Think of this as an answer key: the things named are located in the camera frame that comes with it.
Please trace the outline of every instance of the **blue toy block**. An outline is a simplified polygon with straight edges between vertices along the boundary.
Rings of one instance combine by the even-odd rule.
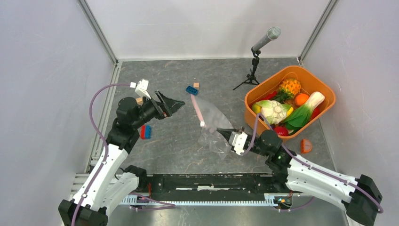
[[[151,126],[142,126],[140,137],[143,140],[151,139]]]
[[[186,91],[187,91],[189,94],[193,94],[194,96],[196,96],[196,95],[198,94],[198,89],[196,89],[196,88],[194,88],[194,87],[192,87],[192,86],[188,86],[188,87],[186,88]]]

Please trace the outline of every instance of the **microphone grille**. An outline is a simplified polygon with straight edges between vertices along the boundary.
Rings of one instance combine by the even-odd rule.
[[[279,27],[272,27],[267,31],[267,37],[271,40],[277,39],[281,34],[281,29]]]

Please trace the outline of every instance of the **microphone stand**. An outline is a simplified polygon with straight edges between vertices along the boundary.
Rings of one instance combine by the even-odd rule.
[[[233,90],[237,89],[242,84],[259,85],[259,82],[258,82],[258,80],[256,80],[256,77],[255,77],[255,71],[259,64],[259,54],[261,54],[261,51],[260,50],[254,51],[252,48],[251,48],[251,51],[252,51],[252,54],[254,55],[254,58],[252,59],[253,68],[252,68],[252,70],[249,69],[251,74],[247,74],[247,79],[245,81],[243,81],[240,85],[236,86],[236,88],[234,88]]]

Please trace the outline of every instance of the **gray tile surface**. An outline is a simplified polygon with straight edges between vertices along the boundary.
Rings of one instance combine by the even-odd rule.
[[[284,67],[297,64],[295,58],[262,58],[256,75],[262,82]],[[228,153],[221,158],[208,147],[200,145],[198,139],[201,128],[190,95],[185,91],[188,85],[199,82],[198,96],[213,103],[234,127],[241,127],[245,125],[243,100],[254,86],[244,84],[235,91],[232,89],[246,78],[251,67],[251,59],[124,62],[119,83],[137,82],[144,78],[150,81],[150,95],[155,96],[154,91],[160,90],[167,97],[185,101],[186,105],[170,118],[149,122],[152,138],[139,139],[122,167],[135,165],[147,169],[148,173],[271,172],[262,156]],[[128,96],[138,97],[133,89],[117,87],[107,131],[116,117],[119,100]],[[299,153],[303,138],[310,140],[313,145],[313,150],[305,158],[333,169],[318,121],[296,138],[287,141],[287,146]]]

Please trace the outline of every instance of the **orange plastic bin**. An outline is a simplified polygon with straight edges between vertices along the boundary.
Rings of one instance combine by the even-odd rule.
[[[328,109],[330,109],[335,104],[335,94],[330,87],[320,81],[316,76],[310,73],[308,70],[300,66],[288,66],[283,70],[277,72],[275,75],[271,76],[266,81],[257,85],[245,96],[245,122],[250,126],[254,127],[256,114],[252,111],[251,106],[253,103],[257,102],[260,98],[267,96],[268,94],[276,91],[279,85],[284,79],[295,78],[301,83],[301,93],[306,93],[308,95],[315,91],[322,93],[325,97],[324,101],[318,106],[320,109],[320,114],[314,118],[312,121],[308,122],[304,127],[302,127],[295,134],[290,136],[279,136],[283,140],[288,140],[294,138],[304,129],[306,129],[310,124],[316,121],[321,115],[323,115]],[[258,119],[258,126],[256,133],[260,135],[268,126],[261,120]]]

